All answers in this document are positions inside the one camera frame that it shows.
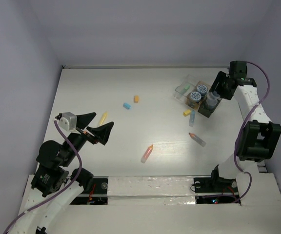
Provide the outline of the clear jar dark pins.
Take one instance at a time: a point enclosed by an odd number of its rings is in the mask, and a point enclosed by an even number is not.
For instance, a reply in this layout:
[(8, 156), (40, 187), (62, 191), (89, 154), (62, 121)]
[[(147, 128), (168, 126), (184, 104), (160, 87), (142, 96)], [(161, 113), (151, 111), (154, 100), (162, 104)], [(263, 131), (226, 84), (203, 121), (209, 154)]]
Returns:
[(216, 107), (217, 102), (218, 102), (217, 99), (212, 98), (212, 97), (207, 97), (206, 103), (205, 103), (206, 109), (209, 111), (213, 110)]
[(208, 93), (208, 99), (211, 99), (211, 100), (218, 100), (220, 99), (220, 95), (216, 92), (216, 91), (213, 91), (213, 92), (209, 92)]

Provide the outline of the yellow highlighter marker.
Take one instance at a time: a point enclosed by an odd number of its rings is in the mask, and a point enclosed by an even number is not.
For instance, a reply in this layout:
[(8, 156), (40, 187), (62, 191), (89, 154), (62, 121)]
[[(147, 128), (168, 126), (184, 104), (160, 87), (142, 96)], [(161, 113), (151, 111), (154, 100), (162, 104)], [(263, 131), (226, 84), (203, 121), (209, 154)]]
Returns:
[(103, 114), (101, 115), (100, 120), (99, 120), (99, 122), (98, 122), (98, 127), (100, 127), (100, 126), (102, 126), (102, 125), (104, 124), (104, 122), (105, 122), (107, 116), (108, 116), (108, 113), (107, 113), (107, 112), (105, 112), (105, 113), (103, 113)]

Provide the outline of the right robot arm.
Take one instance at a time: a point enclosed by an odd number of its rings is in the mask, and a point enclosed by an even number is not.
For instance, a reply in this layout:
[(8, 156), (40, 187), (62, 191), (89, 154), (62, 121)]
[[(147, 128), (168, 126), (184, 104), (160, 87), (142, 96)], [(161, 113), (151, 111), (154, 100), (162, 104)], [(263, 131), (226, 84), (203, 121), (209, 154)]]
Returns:
[(217, 165), (209, 178), (214, 191), (222, 190), (254, 163), (270, 159), (281, 135), (281, 126), (272, 122), (262, 106), (268, 95), (259, 98), (255, 80), (247, 76), (248, 64), (230, 62), (228, 73), (219, 72), (210, 89), (222, 99), (234, 98), (243, 118), (232, 155)]

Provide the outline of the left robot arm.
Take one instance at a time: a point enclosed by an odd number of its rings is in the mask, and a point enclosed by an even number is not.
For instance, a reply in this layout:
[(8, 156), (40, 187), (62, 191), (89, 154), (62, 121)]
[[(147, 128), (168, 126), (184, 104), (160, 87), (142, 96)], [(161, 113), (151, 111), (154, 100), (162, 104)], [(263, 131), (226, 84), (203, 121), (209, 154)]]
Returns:
[(87, 196), (86, 204), (106, 204), (107, 177), (94, 177), (83, 168), (80, 149), (89, 142), (106, 145), (113, 122), (97, 128), (89, 127), (95, 112), (75, 115), (60, 113), (54, 125), (63, 137), (62, 144), (48, 140), (44, 142), (36, 158), (39, 164), (28, 192), (23, 212), (6, 228), (6, 234), (49, 234), (54, 222), (75, 200), (85, 201), (78, 196)]

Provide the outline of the blue highlighter marker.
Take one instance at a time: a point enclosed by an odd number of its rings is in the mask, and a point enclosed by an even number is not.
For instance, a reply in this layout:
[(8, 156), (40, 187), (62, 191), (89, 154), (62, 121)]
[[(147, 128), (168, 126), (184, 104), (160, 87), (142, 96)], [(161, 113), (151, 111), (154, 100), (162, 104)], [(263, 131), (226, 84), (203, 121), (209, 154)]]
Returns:
[(195, 110), (191, 111), (190, 117), (189, 117), (189, 126), (193, 127), (194, 126), (194, 122), (195, 122)]

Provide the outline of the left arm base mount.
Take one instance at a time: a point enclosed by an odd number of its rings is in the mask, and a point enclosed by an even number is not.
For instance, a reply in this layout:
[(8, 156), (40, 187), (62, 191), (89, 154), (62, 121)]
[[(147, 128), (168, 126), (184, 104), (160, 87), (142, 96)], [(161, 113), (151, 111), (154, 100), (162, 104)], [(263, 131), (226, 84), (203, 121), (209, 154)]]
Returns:
[(107, 205), (108, 177), (94, 177), (91, 188), (77, 196), (71, 205)]

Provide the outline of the blue patterned tape roll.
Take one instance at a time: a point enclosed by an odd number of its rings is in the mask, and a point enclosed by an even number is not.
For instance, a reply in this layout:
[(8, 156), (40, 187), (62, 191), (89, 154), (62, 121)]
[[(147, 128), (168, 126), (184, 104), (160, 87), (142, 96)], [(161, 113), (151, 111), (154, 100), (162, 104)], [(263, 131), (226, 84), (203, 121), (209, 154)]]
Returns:
[(202, 100), (202, 95), (197, 91), (191, 92), (188, 97), (191, 102), (196, 104), (198, 104)]
[(204, 84), (199, 84), (196, 88), (197, 92), (200, 93), (200, 95), (203, 97), (207, 94), (208, 92), (208, 87)]

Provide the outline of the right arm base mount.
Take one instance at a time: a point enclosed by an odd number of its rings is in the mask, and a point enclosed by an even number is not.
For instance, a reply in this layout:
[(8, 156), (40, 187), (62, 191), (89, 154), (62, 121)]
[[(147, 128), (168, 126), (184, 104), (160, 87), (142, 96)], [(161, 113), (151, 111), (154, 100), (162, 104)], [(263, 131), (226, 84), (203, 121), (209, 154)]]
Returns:
[(234, 179), (195, 177), (190, 190), (195, 193), (197, 204), (229, 204), (240, 197)]

